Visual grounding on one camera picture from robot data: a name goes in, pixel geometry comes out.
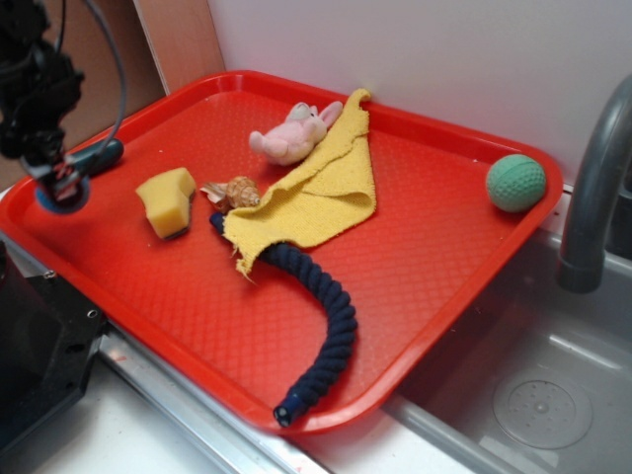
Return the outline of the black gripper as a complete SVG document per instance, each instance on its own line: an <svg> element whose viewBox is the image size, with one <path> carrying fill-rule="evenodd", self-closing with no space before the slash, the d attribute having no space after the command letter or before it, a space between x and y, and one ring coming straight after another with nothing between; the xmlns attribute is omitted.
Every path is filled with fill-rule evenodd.
<svg viewBox="0 0 632 474"><path fill-rule="evenodd" d="M41 1L1 3L1 154L62 197L83 177L65 157L60 123L76 107L84 76L45 38Z"/></svg>

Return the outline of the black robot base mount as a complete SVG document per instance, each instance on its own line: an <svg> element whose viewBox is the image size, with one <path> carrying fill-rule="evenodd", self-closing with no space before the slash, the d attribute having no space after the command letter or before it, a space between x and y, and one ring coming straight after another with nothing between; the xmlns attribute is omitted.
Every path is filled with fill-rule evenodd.
<svg viewBox="0 0 632 474"><path fill-rule="evenodd" d="M1 246L1 452L85 394L105 316L62 276L24 276Z"/></svg>

